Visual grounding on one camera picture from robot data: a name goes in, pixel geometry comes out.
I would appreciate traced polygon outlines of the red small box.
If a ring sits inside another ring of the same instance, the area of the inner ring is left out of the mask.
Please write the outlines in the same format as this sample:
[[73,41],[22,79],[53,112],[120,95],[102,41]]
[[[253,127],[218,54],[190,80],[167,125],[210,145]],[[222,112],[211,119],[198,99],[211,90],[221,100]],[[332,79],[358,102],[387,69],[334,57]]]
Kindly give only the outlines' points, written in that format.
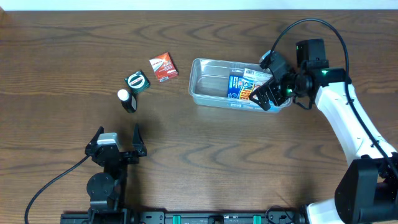
[[149,62],[160,83],[178,75],[178,71],[168,52],[150,59]]

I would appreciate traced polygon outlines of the white sachet packet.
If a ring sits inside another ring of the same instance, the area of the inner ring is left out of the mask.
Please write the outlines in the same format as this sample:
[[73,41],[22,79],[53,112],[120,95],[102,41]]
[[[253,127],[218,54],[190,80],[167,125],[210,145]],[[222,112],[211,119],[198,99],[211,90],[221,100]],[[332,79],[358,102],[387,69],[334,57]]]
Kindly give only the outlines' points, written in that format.
[[249,68],[244,69],[243,78],[250,82],[253,82],[255,85],[263,85],[265,82],[272,78],[271,74],[259,72],[256,70],[252,70]]

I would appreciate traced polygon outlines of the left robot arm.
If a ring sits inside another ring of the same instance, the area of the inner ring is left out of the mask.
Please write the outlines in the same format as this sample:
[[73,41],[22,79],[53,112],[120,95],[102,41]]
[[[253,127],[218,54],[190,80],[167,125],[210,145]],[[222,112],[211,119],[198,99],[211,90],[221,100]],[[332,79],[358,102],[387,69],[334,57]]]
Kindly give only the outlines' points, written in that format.
[[139,126],[135,125],[132,139],[133,150],[121,152],[117,133],[105,133],[101,126],[87,144],[85,154],[103,168],[93,175],[86,190],[90,196],[90,209],[95,214],[121,213],[124,206],[127,167],[138,164],[147,155]]

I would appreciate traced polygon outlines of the blue fever patch box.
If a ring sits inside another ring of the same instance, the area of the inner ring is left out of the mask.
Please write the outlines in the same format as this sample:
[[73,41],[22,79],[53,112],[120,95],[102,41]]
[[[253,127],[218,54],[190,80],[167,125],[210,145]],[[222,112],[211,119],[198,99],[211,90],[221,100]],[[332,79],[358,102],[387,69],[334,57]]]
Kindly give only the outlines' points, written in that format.
[[239,100],[249,100],[249,95],[264,82],[248,77],[230,75],[227,97]]

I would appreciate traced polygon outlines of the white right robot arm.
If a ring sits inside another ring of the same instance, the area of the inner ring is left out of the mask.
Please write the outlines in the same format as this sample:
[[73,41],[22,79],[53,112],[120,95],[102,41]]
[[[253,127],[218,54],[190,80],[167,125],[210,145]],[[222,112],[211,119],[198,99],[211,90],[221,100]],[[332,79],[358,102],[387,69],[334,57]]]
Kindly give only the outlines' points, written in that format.
[[348,68],[331,68],[322,39],[296,45],[297,67],[270,50],[258,65],[197,58],[190,86],[199,76],[230,71],[230,84],[242,79],[249,93],[233,93],[245,110],[277,110],[308,97],[327,118],[338,138],[348,170],[329,200],[304,206],[291,223],[373,223],[397,218],[397,151],[380,135],[356,97]]

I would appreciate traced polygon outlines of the clear plastic container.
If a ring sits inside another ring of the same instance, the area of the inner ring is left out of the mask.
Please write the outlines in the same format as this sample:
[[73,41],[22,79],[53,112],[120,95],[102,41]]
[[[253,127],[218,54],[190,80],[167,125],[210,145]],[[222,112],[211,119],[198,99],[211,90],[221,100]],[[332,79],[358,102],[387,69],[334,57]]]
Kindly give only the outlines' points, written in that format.
[[245,68],[269,73],[253,63],[196,58],[192,64],[189,93],[198,105],[263,112],[259,105],[250,100],[227,97],[229,76],[243,77]]

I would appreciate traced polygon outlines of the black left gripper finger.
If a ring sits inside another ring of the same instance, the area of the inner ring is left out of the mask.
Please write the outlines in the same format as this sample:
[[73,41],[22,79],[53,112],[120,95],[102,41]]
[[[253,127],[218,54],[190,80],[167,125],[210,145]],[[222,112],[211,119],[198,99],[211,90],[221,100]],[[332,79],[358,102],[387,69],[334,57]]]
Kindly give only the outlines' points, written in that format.
[[104,127],[100,126],[96,132],[96,134],[93,136],[91,141],[88,143],[88,147],[93,147],[97,145],[97,140],[101,134],[104,133]]
[[138,124],[134,126],[132,145],[134,146],[134,148],[145,148],[145,144],[142,140]]

